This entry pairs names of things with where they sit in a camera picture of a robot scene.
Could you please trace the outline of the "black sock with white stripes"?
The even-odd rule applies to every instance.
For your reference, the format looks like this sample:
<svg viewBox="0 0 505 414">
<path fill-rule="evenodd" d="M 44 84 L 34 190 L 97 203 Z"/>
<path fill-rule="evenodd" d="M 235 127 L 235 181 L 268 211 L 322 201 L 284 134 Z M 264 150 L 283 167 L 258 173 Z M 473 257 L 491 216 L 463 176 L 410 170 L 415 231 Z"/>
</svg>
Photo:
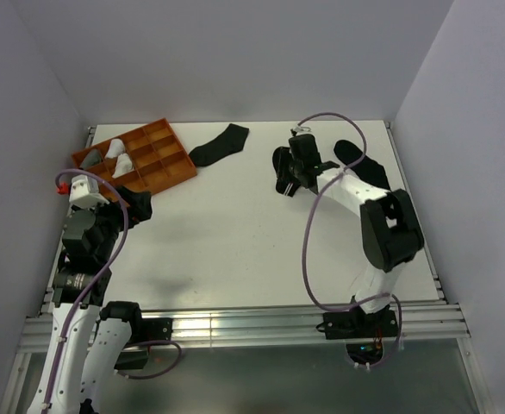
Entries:
<svg viewBox="0 0 505 414">
<path fill-rule="evenodd" d="M 300 182 L 292 173 L 293 158 L 288 147 L 277 147 L 272 155 L 272 165 L 276 172 L 277 193 L 292 198 L 300 188 Z"/>
</svg>

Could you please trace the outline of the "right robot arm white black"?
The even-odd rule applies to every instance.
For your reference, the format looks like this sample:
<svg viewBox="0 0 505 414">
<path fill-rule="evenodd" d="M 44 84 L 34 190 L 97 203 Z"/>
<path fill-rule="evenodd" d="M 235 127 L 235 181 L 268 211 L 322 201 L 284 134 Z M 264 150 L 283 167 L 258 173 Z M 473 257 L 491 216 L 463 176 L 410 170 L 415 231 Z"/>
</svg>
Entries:
<svg viewBox="0 0 505 414">
<path fill-rule="evenodd" d="M 381 311 L 391 301 L 404 266 L 424 248 L 424 237 L 409 194 L 403 190 L 376 187 L 348 173 L 332 161 L 323 162 L 312 134 L 289 139 L 272 157 L 277 172 L 276 190 L 292 197 L 300 188 L 326 197 L 359 219 L 361 244 L 368 265 L 362 284 L 345 311 L 355 310 L 350 326 L 359 336 L 368 336 L 379 323 Z"/>
</svg>

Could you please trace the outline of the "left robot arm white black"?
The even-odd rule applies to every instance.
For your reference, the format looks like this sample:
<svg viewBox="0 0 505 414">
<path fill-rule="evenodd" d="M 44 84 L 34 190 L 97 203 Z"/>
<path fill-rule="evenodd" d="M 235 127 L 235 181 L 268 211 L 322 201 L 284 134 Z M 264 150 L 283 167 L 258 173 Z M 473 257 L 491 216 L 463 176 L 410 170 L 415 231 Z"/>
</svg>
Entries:
<svg viewBox="0 0 505 414">
<path fill-rule="evenodd" d="M 151 193 L 117 187 L 118 202 L 72 207 L 53 279 L 53 329 L 30 413 L 96 413 L 99 389 L 126 344 L 145 333 L 138 304 L 104 301 L 118 238 L 151 218 Z"/>
</svg>

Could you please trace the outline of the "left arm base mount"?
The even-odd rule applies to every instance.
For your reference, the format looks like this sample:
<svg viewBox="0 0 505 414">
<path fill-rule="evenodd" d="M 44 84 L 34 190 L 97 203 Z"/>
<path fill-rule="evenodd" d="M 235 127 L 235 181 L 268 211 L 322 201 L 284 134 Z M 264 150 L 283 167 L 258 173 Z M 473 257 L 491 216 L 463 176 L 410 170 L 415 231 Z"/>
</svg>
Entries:
<svg viewBox="0 0 505 414">
<path fill-rule="evenodd" d="M 115 369 L 119 371 L 140 370 L 147 364 L 149 347 L 137 348 L 136 343 L 167 341 L 171 339 L 173 319 L 169 317 L 145 318 L 139 330 L 133 334 L 128 345 L 121 351 Z"/>
</svg>

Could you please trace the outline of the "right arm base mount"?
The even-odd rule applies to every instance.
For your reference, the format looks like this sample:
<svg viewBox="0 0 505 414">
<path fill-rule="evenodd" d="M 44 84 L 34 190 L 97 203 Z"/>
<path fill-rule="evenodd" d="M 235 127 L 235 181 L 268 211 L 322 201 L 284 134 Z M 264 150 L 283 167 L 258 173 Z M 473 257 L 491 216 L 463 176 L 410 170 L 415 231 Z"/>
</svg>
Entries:
<svg viewBox="0 0 505 414">
<path fill-rule="evenodd" d="M 326 312 L 315 328 L 327 340 L 375 339 L 396 337 L 399 323 L 389 306 L 370 314 L 358 307 L 345 312 Z"/>
</svg>

